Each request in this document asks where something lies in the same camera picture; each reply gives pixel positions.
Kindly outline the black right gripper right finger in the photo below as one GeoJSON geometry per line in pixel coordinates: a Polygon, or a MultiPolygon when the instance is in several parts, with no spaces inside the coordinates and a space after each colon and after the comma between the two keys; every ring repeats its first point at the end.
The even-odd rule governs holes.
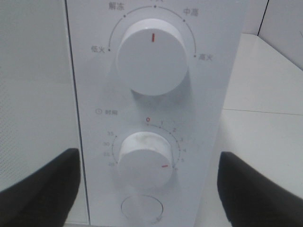
{"type": "Polygon", "coordinates": [[[233,227],[301,227],[303,200],[231,152],[221,152],[217,190],[233,227]]]}

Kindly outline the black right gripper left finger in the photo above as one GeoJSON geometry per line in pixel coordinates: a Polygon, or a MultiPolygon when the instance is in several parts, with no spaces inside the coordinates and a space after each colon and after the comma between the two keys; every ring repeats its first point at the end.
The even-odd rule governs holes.
{"type": "Polygon", "coordinates": [[[69,148],[0,193],[2,227],[62,227],[80,185],[80,152],[69,148]]]}

